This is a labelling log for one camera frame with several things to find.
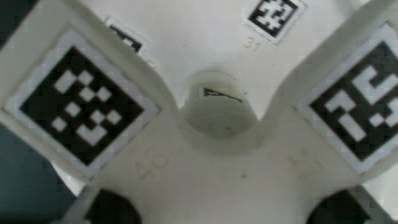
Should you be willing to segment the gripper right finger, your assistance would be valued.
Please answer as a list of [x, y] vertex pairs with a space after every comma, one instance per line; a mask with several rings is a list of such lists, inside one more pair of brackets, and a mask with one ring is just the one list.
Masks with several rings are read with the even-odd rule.
[[398, 224], [366, 188], [355, 186], [318, 203], [306, 224]]

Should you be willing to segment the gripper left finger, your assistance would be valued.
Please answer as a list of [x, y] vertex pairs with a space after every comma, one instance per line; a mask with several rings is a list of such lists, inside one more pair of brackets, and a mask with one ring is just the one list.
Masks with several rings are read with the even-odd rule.
[[55, 224], [142, 224], [142, 218], [128, 199], [87, 186]]

